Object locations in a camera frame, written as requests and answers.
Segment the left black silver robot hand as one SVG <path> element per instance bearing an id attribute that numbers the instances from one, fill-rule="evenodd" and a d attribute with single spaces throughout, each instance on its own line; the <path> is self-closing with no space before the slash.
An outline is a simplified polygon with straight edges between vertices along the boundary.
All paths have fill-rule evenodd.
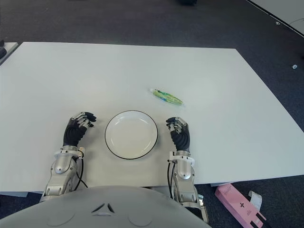
<path id="1" fill-rule="evenodd" d="M 96 116 L 90 112 L 80 112 L 72 116 L 64 132 L 63 146 L 77 147 L 87 129 L 94 126 L 94 122 L 96 122 Z"/>

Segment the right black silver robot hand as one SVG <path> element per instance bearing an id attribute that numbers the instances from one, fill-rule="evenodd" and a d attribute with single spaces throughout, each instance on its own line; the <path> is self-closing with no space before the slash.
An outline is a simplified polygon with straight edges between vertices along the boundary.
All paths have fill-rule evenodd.
<path id="1" fill-rule="evenodd" d="M 190 152 L 190 133 L 187 122 L 180 117 L 171 117 L 166 120 L 166 125 L 176 150 Z"/>

